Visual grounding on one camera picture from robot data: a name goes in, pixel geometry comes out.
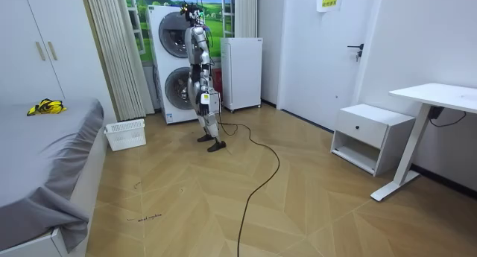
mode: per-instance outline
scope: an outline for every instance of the power cord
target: power cord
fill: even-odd
[[[221,95],[220,93],[218,93],[218,102],[221,104]],[[238,231],[238,239],[237,239],[237,257],[240,257],[240,238],[241,238],[241,231],[244,227],[244,221],[245,221],[245,215],[247,214],[247,209],[248,209],[248,203],[250,202],[250,199],[252,198],[252,196],[258,191],[260,190],[261,187],[263,187],[264,185],[266,185],[268,182],[270,182],[270,180],[275,176],[275,174],[277,174],[278,170],[280,169],[280,158],[278,157],[278,154],[277,152],[275,152],[274,149],[272,149],[270,146],[268,145],[264,145],[264,144],[261,144],[259,142],[255,142],[254,140],[252,140],[252,130],[245,124],[234,124],[234,123],[222,123],[222,111],[221,111],[221,108],[219,107],[219,110],[218,110],[218,117],[219,117],[219,124],[222,126],[222,130],[224,130],[225,134],[227,134],[228,136],[234,136],[236,133],[237,133],[237,130],[239,129],[239,126],[243,126],[243,127],[246,127],[248,129],[248,139],[253,142],[254,144],[256,145],[260,145],[260,146],[263,146],[263,147],[266,147],[268,148],[268,150],[272,151],[272,153],[274,153],[275,157],[277,158],[277,161],[278,161],[278,166],[277,166],[277,169],[275,170],[275,172],[266,180],[263,182],[263,184],[261,184],[259,187],[257,187],[255,190],[252,191],[252,193],[248,196],[247,198],[247,202],[245,203],[245,209],[244,209],[244,214],[241,218],[241,223],[240,223],[240,230]],[[235,130],[233,131],[232,134],[229,134],[225,128],[224,128],[224,125],[229,125],[229,126],[236,126]]]
[[[434,127],[448,127],[448,126],[452,126],[453,124],[457,124],[458,122],[460,122],[462,119],[464,119],[464,117],[467,116],[467,113],[464,112],[464,115],[459,118],[456,122],[453,122],[453,123],[448,123],[448,124],[443,124],[443,125],[437,125],[435,124],[434,122],[432,122],[432,119],[429,119],[429,122],[434,126]]]

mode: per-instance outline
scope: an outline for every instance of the white curtain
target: white curtain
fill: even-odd
[[[145,80],[125,0],[88,0],[119,118],[145,117],[138,79]]]
[[[257,0],[235,0],[235,37],[257,37]]]

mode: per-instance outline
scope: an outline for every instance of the stacked washer dryer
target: stacked washer dryer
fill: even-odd
[[[189,60],[185,43],[189,23],[179,7],[148,6],[154,82],[167,124],[197,119],[187,95]]]

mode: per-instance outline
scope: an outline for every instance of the parquet floor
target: parquet floor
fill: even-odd
[[[373,178],[329,152],[332,135],[263,108],[225,112],[252,128],[282,167],[250,202],[241,256],[477,256],[477,202],[426,178],[377,203]],[[89,238],[89,257],[233,257],[249,193],[276,167],[240,128],[211,142],[196,121],[146,118],[147,145],[109,152]]]

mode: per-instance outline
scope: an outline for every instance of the landscape picture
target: landscape picture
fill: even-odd
[[[141,55],[142,61],[152,60],[151,41],[148,32],[148,23],[146,22],[146,12],[148,5],[168,5],[178,6],[186,2],[194,2],[197,0],[136,0],[139,13],[139,21],[141,23],[142,37],[144,39],[145,53]],[[132,7],[131,0],[126,0],[127,6]],[[220,38],[224,36],[224,29],[222,26],[222,3],[221,0],[198,0],[198,5],[203,8],[204,16],[206,17],[206,25],[210,28],[212,39],[210,40],[210,55],[211,57],[221,56]],[[227,21],[227,30],[231,28],[231,22]]]

